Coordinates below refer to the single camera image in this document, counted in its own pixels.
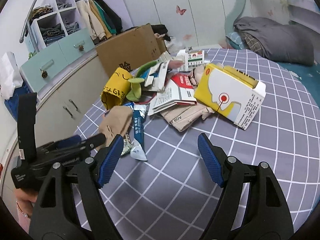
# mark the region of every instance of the metal rack pole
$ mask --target metal rack pole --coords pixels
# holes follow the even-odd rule
[[[37,1],[37,0],[33,0],[33,3],[32,3],[32,5],[31,5],[31,7],[30,7],[30,10],[29,10],[29,12],[28,12],[27,18],[26,18],[26,20],[25,20],[25,22],[24,22],[24,25],[23,25],[23,30],[22,30],[22,33],[21,33],[21,37],[20,37],[20,39],[19,39],[19,42],[20,42],[20,43],[23,43],[24,35],[25,35],[25,33],[26,33],[26,30],[28,29],[28,33],[29,33],[29,35],[30,35],[30,39],[31,39],[32,45],[33,45],[35,51],[36,51],[36,52],[39,52],[38,45],[36,44],[36,40],[35,40],[35,38],[34,38],[34,36],[33,36],[33,32],[32,32],[32,30],[31,30],[31,26],[30,26],[30,22],[29,22],[29,16],[30,16],[30,14],[31,14],[31,12],[32,12],[35,4],[36,4],[36,1]]]

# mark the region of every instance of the beige jacket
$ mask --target beige jacket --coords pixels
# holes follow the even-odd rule
[[[106,36],[103,26],[91,11],[89,0],[80,0],[76,2],[76,5],[86,27],[88,28],[92,40],[95,40],[97,37],[99,37],[99,39],[101,40],[104,36]]]

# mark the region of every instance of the blue gripper pad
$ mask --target blue gripper pad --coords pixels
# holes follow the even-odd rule
[[[60,141],[57,145],[57,148],[58,149],[67,148],[67,147],[76,145],[78,143],[81,143],[81,137],[80,135],[74,135],[72,137],[69,137],[67,139]]]
[[[198,136],[198,149],[204,160],[204,164],[207,167],[207,170],[210,174],[210,177],[213,182],[217,183],[219,187],[223,187],[224,180],[222,177],[222,168],[218,159],[214,155],[213,151],[210,148],[209,143],[205,139],[205,135],[200,134]]]
[[[112,144],[108,155],[100,165],[100,173],[97,181],[100,187],[103,187],[103,185],[109,183],[111,175],[113,174],[113,171],[115,170],[115,167],[121,156],[122,150],[123,138],[122,136],[119,136],[118,139]]]

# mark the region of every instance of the white tag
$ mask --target white tag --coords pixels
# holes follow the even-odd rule
[[[146,154],[142,149],[140,143],[136,139],[133,140],[132,144],[134,145],[130,151],[130,156],[136,160],[147,161]]]
[[[19,149],[20,159],[25,160],[23,149]]]

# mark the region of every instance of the green plush toy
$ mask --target green plush toy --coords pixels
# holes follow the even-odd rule
[[[131,83],[131,90],[129,91],[129,93],[126,95],[126,98],[129,101],[133,101],[133,102],[138,102],[140,97],[141,97],[141,83],[144,82],[144,78],[141,78],[140,76],[145,73],[145,71],[147,71],[149,68],[153,67],[154,65],[157,64],[156,60],[150,61],[144,65],[142,65],[137,73],[135,74],[134,78],[130,78],[128,79],[128,82]]]

